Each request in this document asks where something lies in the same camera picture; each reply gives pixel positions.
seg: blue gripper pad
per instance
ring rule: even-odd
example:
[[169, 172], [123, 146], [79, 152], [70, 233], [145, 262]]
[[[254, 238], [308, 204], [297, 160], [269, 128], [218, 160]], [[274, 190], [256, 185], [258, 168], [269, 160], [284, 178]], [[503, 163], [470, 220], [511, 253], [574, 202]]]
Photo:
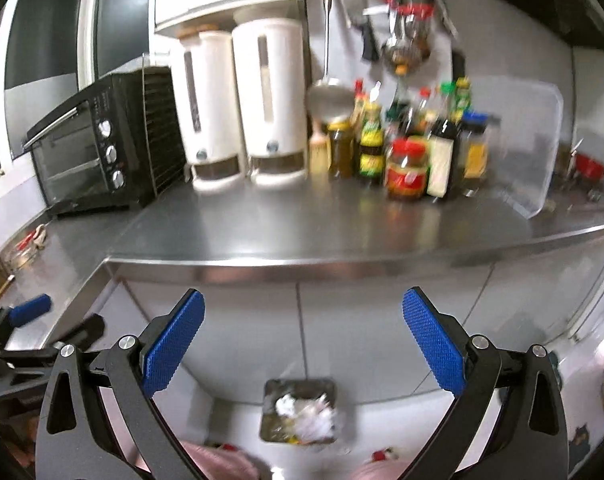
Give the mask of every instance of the blue gripper pad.
[[46, 294], [41, 294], [32, 298], [32, 300], [26, 301], [9, 310], [9, 324], [13, 328], [19, 328], [46, 314], [50, 310], [51, 298]]
[[460, 396], [466, 384], [462, 355], [431, 307], [412, 288], [402, 300], [402, 314], [440, 387]]
[[195, 290], [146, 353], [142, 390], [147, 399], [165, 389], [204, 321], [204, 296]]

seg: hanging utensil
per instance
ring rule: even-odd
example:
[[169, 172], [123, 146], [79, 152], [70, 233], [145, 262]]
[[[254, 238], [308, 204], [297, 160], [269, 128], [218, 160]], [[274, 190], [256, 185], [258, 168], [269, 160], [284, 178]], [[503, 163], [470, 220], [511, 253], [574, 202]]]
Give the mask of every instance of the hanging utensil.
[[368, 16], [364, 16], [364, 0], [342, 0], [347, 12], [349, 27], [357, 28], [362, 34], [364, 50], [362, 59], [364, 61], [376, 62], [380, 59], [376, 37]]
[[430, 19], [432, 7], [415, 5], [412, 1], [386, 0], [391, 37], [383, 45], [382, 55], [397, 76], [412, 72], [431, 54], [428, 48], [428, 33], [424, 30], [428, 26], [427, 20]]
[[458, 30], [456, 29], [456, 26], [453, 25], [453, 21], [451, 20], [451, 17], [448, 13], [448, 8], [447, 8], [447, 4], [445, 3], [444, 0], [433, 0], [435, 7], [438, 8], [438, 10], [440, 11], [440, 15], [442, 17], [442, 25], [444, 25], [444, 28], [447, 29], [448, 33], [451, 35], [451, 37], [456, 40], [459, 41], [460, 40], [460, 35], [458, 34]]
[[315, 120], [335, 123], [348, 120], [355, 108], [355, 92], [339, 79], [329, 78], [329, 15], [333, 0], [324, 6], [324, 75], [306, 91], [306, 110]]

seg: condiment bottle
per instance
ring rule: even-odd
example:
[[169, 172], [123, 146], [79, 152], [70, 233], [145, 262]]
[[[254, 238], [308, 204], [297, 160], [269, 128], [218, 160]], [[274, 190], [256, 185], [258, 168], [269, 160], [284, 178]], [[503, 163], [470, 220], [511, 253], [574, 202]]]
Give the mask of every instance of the condiment bottle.
[[351, 178], [353, 176], [353, 131], [351, 122], [341, 121], [327, 126], [330, 140], [329, 176]]
[[384, 184], [389, 198], [415, 200], [424, 195], [429, 157], [421, 138], [397, 139], [386, 160]]
[[417, 122], [413, 135], [427, 135], [431, 128], [431, 125], [437, 118], [437, 112], [432, 109], [431, 103], [431, 89], [420, 88], [420, 101], [417, 106]]
[[471, 107], [471, 82], [467, 77], [461, 77], [456, 82], [455, 112], [464, 112]]
[[426, 193], [443, 199], [451, 195], [460, 150], [460, 131], [453, 121], [441, 118], [429, 136], [429, 183]]
[[391, 143], [400, 137], [400, 115], [402, 107], [393, 103], [386, 111], [386, 127], [384, 128], [384, 146], [389, 148]]
[[488, 116], [466, 111], [460, 123], [460, 187], [464, 196], [477, 193], [486, 177], [488, 143], [485, 135]]
[[440, 109], [438, 115], [442, 119], [450, 118], [451, 112], [453, 111], [454, 102], [456, 95], [456, 84], [453, 81], [442, 83], [440, 85]]
[[364, 125], [360, 138], [358, 173], [362, 182], [370, 186], [382, 184], [384, 173], [384, 132], [380, 123], [379, 104], [364, 107]]
[[358, 79], [355, 82], [355, 107], [351, 115], [351, 127], [356, 137], [358, 137], [359, 130], [362, 129], [362, 114], [366, 103], [367, 93], [364, 91], [364, 79]]
[[313, 134], [308, 140], [308, 168], [311, 174], [326, 174], [329, 170], [329, 137], [317, 120], [313, 120]]

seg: sauce jar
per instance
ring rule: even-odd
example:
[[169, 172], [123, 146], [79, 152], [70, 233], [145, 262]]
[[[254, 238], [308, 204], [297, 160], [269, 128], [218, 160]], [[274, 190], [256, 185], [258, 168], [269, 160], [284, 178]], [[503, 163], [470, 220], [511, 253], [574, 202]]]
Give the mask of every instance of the sauce jar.
[[388, 196], [415, 200], [424, 195], [429, 156], [423, 139], [394, 140], [386, 162], [384, 182]]

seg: kitchen backsplash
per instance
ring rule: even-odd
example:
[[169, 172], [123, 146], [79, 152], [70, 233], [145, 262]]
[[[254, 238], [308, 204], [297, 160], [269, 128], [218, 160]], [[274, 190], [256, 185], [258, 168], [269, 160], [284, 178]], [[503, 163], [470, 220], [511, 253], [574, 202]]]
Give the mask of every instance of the kitchen backsplash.
[[[564, 98], [562, 139], [573, 131], [573, 67], [571, 48], [543, 25], [502, 0], [446, 0], [451, 18], [460, 34], [466, 55], [466, 71], [478, 75], [509, 75], [555, 84]], [[368, 0], [368, 5], [381, 0]], [[321, 77], [324, 60], [324, 11], [322, 0], [306, 0], [312, 78]], [[372, 25], [382, 45], [389, 37], [386, 15], [372, 17]], [[433, 54], [410, 78], [410, 85], [434, 86], [451, 79], [451, 39], [434, 24]], [[360, 32], [349, 29], [341, 0], [333, 0], [330, 16], [329, 74], [352, 84], [364, 78], [365, 87], [381, 81], [380, 102], [388, 106], [396, 91], [396, 80], [381, 63], [361, 60]]]

